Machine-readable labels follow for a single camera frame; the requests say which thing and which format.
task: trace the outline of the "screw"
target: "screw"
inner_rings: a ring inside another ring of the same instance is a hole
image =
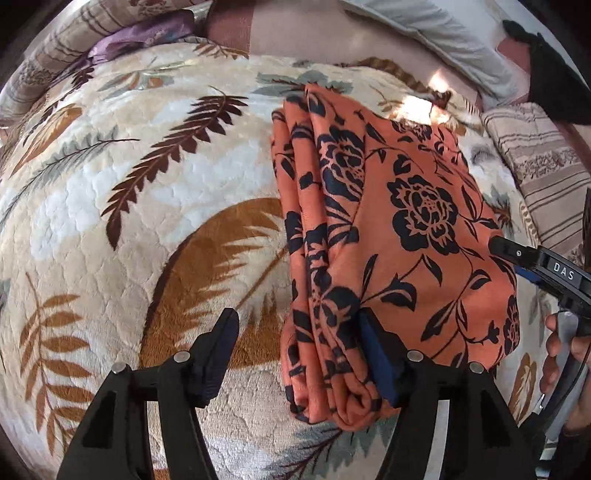
[[[473,371],[476,374],[481,374],[484,372],[484,367],[482,366],[482,364],[479,364],[478,362],[471,362],[470,363],[470,370]]]
[[[191,358],[191,354],[185,350],[182,350],[180,352],[176,352],[173,358],[175,362],[182,364]]]
[[[421,352],[419,352],[418,350],[409,350],[407,353],[407,358],[411,362],[422,362],[423,358],[425,358],[425,356]]]
[[[111,371],[115,374],[118,375],[120,374],[123,370],[125,370],[127,368],[127,364],[125,362],[115,362],[113,364],[113,366],[111,367]]]

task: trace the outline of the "pillow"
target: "pillow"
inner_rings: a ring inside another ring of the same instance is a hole
[[[191,35],[195,19],[190,10],[166,12],[99,40],[88,52],[93,64],[111,61],[125,53],[160,43],[171,43]]]
[[[0,92],[0,126],[20,120],[51,81],[99,40],[156,15],[203,3],[200,0],[89,0],[48,34],[21,63]]]
[[[518,87],[506,62],[449,11],[430,0],[341,0],[345,8],[375,18],[422,42],[481,90],[485,106],[506,105]]]

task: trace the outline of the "black cloth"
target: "black cloth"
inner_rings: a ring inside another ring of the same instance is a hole
[[[552,458],[549,480],[577,480],[591,478],[591,429],[579,435],[561,433]]]
[[[554,121],[591,125],[591,91],[541,34],[527,33],[513,20],[505,20],[507,34],[530,46],[529,102],[540,105]]]

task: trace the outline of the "brown feather pattern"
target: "brown feather pattern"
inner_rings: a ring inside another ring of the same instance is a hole
[[[113,249],[121,237],[121,212],[129,213],[129,204],[137,203],[137,194],[144,189],[146,181],[151,183],[158,172],[166,172],[170,160],[180,162],[181,150],[195,153],[197,141],[211,143],[208,130],[226,135],[220,121],[232,125],[232,115],[241,116],[239,107],[247,106],[241,101],[245,98],[223,92],[222,95],[201,97],[193,104],[193,110],[183,123],[173,127],[162,141],[152,145],[152,150],[141,158],[125,180],[113,188],[109,206],[101,213],[101,216],[110,213],[106,232]]]
[[[242,261],[243,254],[263,248],[271,232],[279,233],[281,219],[279,199],[247,200],[215,214],[179,245],[154,289],[139,351],[140,367],[161,364],[180,348],[186,332],[207,318],[217,317],[218,298],[228,292],[223,282],[240,276],[241,269],[247,267]],[[287,250],[282,249],[280,255],[286,254]],[[272,265],[275,265],[274,259],[269,264]],[[269,273],[269,269],[265,269],[261,275],[266,277]],[[249,290],[239,304],[253,293]],[[278,323],[274,295],[265,299],[261,312],[251,313],[247,333],[255,329],[255,317],[260,318],[256,329],[259,334],[278,331],[273,325]],[[277,335],[272,337],[275,343],[278,343]],[[254,343],[254,339],[238,341],[243,350],[246,344],[254,346]],[[238,355],[233,367],[269,361],[277,357],[276,350],[248,352],[248,359]],[[264,358],[259,358],[262,351],[265,351]]]

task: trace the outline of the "blanket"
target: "blanket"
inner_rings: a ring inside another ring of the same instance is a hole
[[[388,73],[209,43],[75,72],[0,150],[0,423],[37,476],[55,477],[114,362],[157,365],[229,306],[241,319],[235,353],[220,394],[198,411],[219,476],[375,477],[395,417],[354,433],[309,426],[290,417],[282,387],[292,289],[269,135],[272,112],[311,82],[386,118],[454,120],[505,234],[534,234],[500,158],[474,162],[488,139]],[[519,278],[517,303],[521,341],[497,379],[521,419],[538,394],[544,331],[535,289]],[[166,478],[154,405],[149,422]]]
[[[513,172],[540,242],[583,265],[583,207],[591,175],[535,103],[485,112],[483,122]]]

